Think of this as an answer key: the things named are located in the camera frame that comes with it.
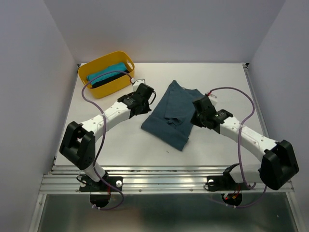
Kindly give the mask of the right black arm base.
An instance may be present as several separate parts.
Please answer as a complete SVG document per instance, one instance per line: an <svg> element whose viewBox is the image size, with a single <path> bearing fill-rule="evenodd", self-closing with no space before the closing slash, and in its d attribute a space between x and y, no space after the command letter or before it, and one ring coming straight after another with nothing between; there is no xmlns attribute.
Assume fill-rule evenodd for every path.
<svg viewBox="0 0 309 232"><path fill-rule="evenodd" d="M207 176L207 181L204 184L204 189L210 192L216 191L235 191L249 190L249 187L244 183L236 183L232 177L224 175Z"/></svg>

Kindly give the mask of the dark blue-grey t shirt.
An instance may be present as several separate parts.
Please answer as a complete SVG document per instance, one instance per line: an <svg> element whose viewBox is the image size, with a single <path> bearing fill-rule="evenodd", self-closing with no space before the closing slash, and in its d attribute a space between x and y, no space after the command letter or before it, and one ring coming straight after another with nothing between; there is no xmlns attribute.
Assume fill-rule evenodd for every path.
<svg viewBox="0 0 309 232"><path fill-rule="evenodd" d="M177 81L172 81L156 108L142 123L141 129L183 151L193 127L193 101L201 97L203 94L197 89L186 89Z"/></svg>

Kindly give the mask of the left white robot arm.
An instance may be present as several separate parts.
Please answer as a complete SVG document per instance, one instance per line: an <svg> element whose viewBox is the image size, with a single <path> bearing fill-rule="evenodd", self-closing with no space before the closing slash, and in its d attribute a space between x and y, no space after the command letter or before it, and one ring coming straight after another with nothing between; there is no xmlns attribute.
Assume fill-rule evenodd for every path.
<svg viewBox="0 0 309 232"><path fill-rule="evenodd" d="M103 190L107 186L107 172L97 163L96 142L101 138L103 143L106 132L129 120L134 116L146 114L151 111L150 97L155 90L143 83L136 81L133 92L117 99L105 111L82 123L75 121L68 124L59 152L79 170L83 171L90 179L91 185L96 190Z"/></svg>

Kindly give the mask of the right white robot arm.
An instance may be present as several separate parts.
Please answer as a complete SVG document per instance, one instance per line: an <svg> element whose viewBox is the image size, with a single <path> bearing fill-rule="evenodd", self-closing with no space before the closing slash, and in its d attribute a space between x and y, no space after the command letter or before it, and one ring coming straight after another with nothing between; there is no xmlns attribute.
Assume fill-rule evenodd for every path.
<svg viewBox="0 0 309 232"><path fill-rule="evenodd" d="M240 163L226 168L222 175L208 177L209 191L232 190L238 184L243 190L248 183L263 183L272 190L279 190L299 172L295 152L290 142L269 139L239 122L226 110L217 111L215 100L204 96L193 102L195 112L191 123L213 130L235 141L253 154L260 165L241 166Z"/></svg>

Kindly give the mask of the yellow plastic basket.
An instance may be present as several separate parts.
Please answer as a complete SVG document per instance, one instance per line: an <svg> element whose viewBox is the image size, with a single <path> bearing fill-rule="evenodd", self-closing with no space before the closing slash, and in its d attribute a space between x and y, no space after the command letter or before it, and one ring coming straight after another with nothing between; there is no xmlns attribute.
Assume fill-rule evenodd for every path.
<svg viewBox="0 0 309 232"><path fill-rule="evenodd" d="M135 64L122 51L116 51L82 65L78 75L96 99L111 95L134 82Z"/></svg>

